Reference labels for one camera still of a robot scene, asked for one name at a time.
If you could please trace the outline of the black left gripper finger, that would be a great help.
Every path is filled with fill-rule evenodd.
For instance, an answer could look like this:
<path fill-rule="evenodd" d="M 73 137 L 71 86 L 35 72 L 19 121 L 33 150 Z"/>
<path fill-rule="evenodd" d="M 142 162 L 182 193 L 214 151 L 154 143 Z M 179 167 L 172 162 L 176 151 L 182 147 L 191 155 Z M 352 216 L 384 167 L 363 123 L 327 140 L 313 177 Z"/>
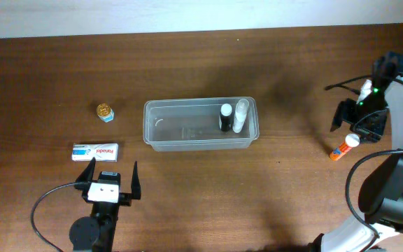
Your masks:
<path fill-rule="evenodd" d="M 96 165 L 96 158 L 92 158 L 88 166 L 76 179 L 76 183 L 91 182 L 94 176 L 94 170 Z"/>
<path fill-rule="evenodd" d="M 139 180 L 139 173 L 138 173 L 138 163 L 134 163 L 134 168 L 132 172 L 132 180 L 131 180 L 131 194 L 133 200 L 140 200 L 141 199 L 141 184 Z"/>

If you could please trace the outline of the orange tube white cap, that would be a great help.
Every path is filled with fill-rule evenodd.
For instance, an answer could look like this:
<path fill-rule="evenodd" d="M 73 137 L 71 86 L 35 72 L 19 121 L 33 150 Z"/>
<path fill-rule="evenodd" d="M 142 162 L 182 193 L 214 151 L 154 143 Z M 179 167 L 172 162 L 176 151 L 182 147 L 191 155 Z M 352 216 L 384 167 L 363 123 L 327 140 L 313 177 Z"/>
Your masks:
<path fill-rule="evenodd" d="M 347 154 L 352 148 L 355 148 L 360 145 L 360 137 L 357 134 L 348 134 L 344 142 L 341 143 L 338 147 L 336 147 L 330 153 L 330 159 L 333 161 L 337 161 L 342 158 L 345 154 Z"/>

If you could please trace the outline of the white lotion bottle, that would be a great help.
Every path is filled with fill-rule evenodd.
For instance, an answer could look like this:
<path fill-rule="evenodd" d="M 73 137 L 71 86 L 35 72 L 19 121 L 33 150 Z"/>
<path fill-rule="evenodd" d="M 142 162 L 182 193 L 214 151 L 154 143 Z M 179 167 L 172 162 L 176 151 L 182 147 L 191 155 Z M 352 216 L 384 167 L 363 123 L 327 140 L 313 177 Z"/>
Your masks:
<path fill-rule="evenodd" d="M 234 110 L 234 122 L 232 130 L 234 133 L 240 133 L 248 115 L 250 103 L 247 99 L 240 99 Z"/>

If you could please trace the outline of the black bottle white cap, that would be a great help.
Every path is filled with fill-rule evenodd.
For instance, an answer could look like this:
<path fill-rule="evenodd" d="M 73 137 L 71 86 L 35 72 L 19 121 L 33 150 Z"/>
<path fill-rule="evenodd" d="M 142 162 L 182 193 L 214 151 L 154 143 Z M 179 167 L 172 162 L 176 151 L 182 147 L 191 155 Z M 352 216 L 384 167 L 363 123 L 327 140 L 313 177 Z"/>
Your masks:
<path fill-rule="evenodd" d="M 222 132 L 228 132 L 231 129 L 232 106 L 223 104 L 220 107 L 219 127 Z"/>

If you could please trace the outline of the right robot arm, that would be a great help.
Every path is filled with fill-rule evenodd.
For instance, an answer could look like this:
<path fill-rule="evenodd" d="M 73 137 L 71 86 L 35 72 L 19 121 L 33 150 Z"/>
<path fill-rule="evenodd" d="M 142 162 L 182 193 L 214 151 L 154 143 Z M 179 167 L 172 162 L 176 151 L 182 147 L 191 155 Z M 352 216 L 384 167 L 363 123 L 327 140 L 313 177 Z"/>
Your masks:
<path fill-rule="evenodd" d="M 337 229 L 320 234 L 308 251 L 377 251 L 383 240 L 403 234 L 403 55 L 387 52 L 363 76 L 358 99 L 341 101 L 331 129 L 348 123 L 353 133 L 332 153 L 335 158 L 351 144 L 377 143 L 391 125 L 392 148 L 364 156 L 351 168 L 345 199 L 351 216 Z"/>

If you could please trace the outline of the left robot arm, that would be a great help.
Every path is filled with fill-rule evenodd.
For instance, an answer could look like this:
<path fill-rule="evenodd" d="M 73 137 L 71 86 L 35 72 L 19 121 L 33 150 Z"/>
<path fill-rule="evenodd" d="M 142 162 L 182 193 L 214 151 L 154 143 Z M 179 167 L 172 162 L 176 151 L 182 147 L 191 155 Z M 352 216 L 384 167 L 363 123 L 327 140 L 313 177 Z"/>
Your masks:
<path fill-rule="evenodd" d="M 89 216 L 76 220 L 69 230 L 69 239 L 74 251 L 111 251 L 120 207 L 129 207 L 141 199 L 141 184 L 138 165 L 134 164 L 131 191 L 121 192 L 121 175 L 102 171 L 93 179 L 96 160 L 76 179 L 74 188 L 82 192 L 85 202 L 92 205 Z"/>

